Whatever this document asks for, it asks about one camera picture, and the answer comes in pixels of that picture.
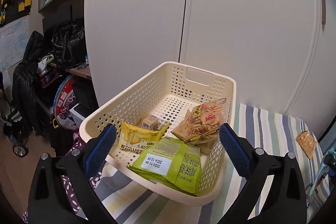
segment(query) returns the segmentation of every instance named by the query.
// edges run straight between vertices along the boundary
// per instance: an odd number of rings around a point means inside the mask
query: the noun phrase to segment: world map poster
[[[28,16],[0,28],[0,71],[21,61],[30,37]]]

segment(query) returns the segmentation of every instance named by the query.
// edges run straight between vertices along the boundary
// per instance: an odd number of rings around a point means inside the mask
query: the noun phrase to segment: black puffer coat
[[[36,133],[43,135],[37,116],[37,102],[33,80],[35,77],[38,58],[47,51],[43,35],[34,31],[26,46],[23,60],[15,68],[13,74],[13,100],[22,116],[27,130],[35,129]]]

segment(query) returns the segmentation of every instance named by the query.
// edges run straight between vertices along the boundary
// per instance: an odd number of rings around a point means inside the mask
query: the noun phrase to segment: snack bag
[[[122,121],[118,147],[120,149],[142,153],[145,149],[156,144],[162,138],[168,126],[169,123],[160,131],[152,131]]]
[[[164,137],[145,150],[128,168],[152,182],[161,182],[175,190],[195,195],[201,174],[200,149]]]
[[[225,103],[226,98],[222,98],[187,110],[184,120],[172,134],[190,144],[214,142],[219,136],[219,127],[226,122]]]
[[[299,136],[297,136],[296,141],[301,146],[308,159],[311,160],[313,158],[317,141],[314,140],[314,137],[310,134],[309,130],[303,131]]]
[[[147,114],[140,119],[137,126],[148,130],[160,131],[167,123],[168,121],[162,120],[152,114]]]

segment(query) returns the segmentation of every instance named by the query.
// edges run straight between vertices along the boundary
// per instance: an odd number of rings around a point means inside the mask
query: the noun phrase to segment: purple patterned fabric
[[[82,140],[81,137],[77,137],[75,140],[74,140],[74,145],[73,147],[68,151],[67,155],[71,153],[72,150],[74,149],[82,149],[83,147],[85,146],[85,142]],[[100,170],[98,172],[98,174],[93,177],[93,178],[90,178],[90,185],[93,187],[93,189],[96,188],[96,186],[98,185],[98,182],[100,181],[101,179],[101,171],[104,167],[104,164],[100,167]],[[72,206],[72,209],[73,211],[75,212],[75,214],[80,210],[81,206],[75,196],[75,193],[74,193],[74,190],[72,189],[72,186],[71,186],[71,182],[69,181],[69,178],[67,176],[61,176],[61,179],[63,180],[63,187],[64,187],[64,190],[65,192],[67,193],[67,196],[68,196],[68,199],[69,199],[69,202]],[[23,216],[22,216],[22,220],[25,222],[25,223],[28,223],[28,212],[24,212]]]

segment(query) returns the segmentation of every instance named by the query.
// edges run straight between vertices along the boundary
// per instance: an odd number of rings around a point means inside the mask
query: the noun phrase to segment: metal screw
[[[42,159],[42,160],[45,160],[46,158],[48,158],[48,154],[47,154],[47,153],[43,153],[43,154],[41,155],[41,159]]]
[[[293,152],[289,152],[288,156],[290,159],[295,159],[295,154]]]
[[[255,152],[256,152],[258,155],[262,155],[263,153],[265,153],[265,151],[264,151],[262,148],[260,148],[260,147],[256,148],[256,149],[255,149]]]
[[[80,152],[81,152],[81,151],[80,151],[79,149],[74,149],[74,150],[71,151],[71,154],[72,154],[73,156],[78,156]]]

